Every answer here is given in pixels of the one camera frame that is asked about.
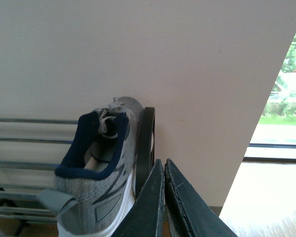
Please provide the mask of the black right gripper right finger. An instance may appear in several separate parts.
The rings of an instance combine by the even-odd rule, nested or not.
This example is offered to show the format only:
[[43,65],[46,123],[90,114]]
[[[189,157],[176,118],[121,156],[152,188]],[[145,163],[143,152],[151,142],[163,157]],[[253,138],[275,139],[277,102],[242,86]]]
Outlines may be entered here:
[[235,237],[171,159],[165,167],[165,203],[173,237]]

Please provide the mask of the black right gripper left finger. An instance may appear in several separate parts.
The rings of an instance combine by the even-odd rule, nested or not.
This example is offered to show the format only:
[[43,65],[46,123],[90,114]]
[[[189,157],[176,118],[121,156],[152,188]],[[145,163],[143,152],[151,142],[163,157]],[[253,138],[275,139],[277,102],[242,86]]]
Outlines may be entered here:
[[113,233],[114,237],[160,237],[163,231],[165,176],[156,160],[133,207]]

